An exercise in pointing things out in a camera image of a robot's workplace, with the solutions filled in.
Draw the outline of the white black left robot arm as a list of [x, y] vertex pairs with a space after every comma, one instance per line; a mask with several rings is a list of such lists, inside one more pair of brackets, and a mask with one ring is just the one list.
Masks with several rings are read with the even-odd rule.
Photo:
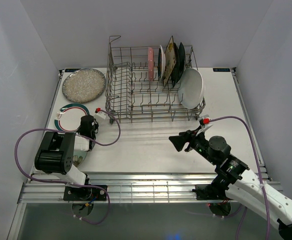
[[92, 195], [92, 187], [87, 184], [88, 176], [74, 165], [74, 154], [93, 150], [98, 128], [98, 122], [89, 114], [81, 117], [76, 132], [47, 131], [34, 159], [35, 168], [67, 184], [75, 184], [74, 193], [81, 200], [88, 199]]

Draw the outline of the black floral square plate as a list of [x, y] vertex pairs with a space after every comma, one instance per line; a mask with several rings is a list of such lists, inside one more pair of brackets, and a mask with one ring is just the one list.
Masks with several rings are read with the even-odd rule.
[[180, 56], [179, 56], [179, 49], [174, 43], [174, 53], [175, 53], [175, 65], [173, 67], [172, 73], [171, 73], [171, 81], [172, 81], [172, 87], [174, 88], [178, 77], [179, 77], [179, 71], [180, 71]]

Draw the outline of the grey wire dish rack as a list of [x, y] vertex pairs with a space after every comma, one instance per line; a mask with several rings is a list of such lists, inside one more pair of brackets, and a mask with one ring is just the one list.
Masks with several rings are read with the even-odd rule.
[[105, 89], [105, 109], [112, 115], [110, 124], [119, 122], [158, 122], [197, 120], [206, 102], [193, 109], [185, 108], [179, 100], [180, 83], [166, 86], [158, 76], [159, 44], [153, 48], [154, 79], [149, 81], [149, 46], [119, 46], [121, 36], [108, 39], [108, 59]]

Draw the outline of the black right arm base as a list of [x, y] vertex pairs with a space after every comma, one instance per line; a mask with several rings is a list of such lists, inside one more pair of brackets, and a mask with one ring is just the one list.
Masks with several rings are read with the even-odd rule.
[[196, 194], [197, 200], [221, 200], [224, 201], [228, 199], [226, 197], [225, 189], [213, 184], [196, 184], [191, 190]]

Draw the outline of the white oval plate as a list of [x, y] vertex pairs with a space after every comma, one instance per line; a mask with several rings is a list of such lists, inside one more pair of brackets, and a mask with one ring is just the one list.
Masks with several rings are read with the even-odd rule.
[[193, 68], [187, 68], [181, 78], [178, 88], [180, 103], [186, 109], [197, 108], [204, 99], [205, 84], [201, 73]]

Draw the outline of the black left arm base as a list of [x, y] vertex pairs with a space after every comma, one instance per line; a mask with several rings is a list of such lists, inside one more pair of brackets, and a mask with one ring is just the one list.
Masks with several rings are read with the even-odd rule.
[[106, 193], [102, 193], [100, 188], [96, 187], [71, 187], [66, 186], [64, 189], [64, 201], [86, 201], [89, 202], [95, 199], [96, 201], [106, 201]]

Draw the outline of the cream floral square plate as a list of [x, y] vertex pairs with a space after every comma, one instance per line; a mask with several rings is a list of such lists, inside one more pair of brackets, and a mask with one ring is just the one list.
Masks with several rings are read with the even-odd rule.
[[175, 60], [175, 49], [174, 49], [174, 37], [171, 36], [165, 50], [165, 70], [163, 72], [163, 85], [168, 84], [169, 77], [173, 71], [176, 64]]

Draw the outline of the pink dotted scalloped plate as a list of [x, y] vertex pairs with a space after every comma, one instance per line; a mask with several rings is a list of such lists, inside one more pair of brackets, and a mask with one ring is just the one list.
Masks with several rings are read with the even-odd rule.
[[150, 82], [154, 81], [154, 50], [152, 47], [148, 48], [148, 80]]

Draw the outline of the white plate steam logo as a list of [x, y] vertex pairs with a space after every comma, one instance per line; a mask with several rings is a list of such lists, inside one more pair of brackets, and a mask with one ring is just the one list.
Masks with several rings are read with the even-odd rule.
[[164, 72], [165, 72], [165, 68], [166, 68], [166, 56], [165, 56], [165, 51], [161, 45], [159, 46], [159, 49], [158, 49], [157, 60], [158, 60], [158, 67], [157, 67], [158, 79], [160, 81], [163, 81], [164, 80]]

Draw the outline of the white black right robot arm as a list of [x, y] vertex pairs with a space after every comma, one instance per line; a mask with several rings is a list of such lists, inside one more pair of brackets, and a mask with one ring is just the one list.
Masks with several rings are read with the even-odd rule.
[[232, 155], [231, 147], [222, 136], [206, 139], [201, 130], [188, 130], [168, 139], [178, 152], [194, 150], [215, 166], [217, 176], [207, 190], [199, 192], [201, 197], [235, 200], [270, 220], [284, 240], [292, 240], [292, 199]]

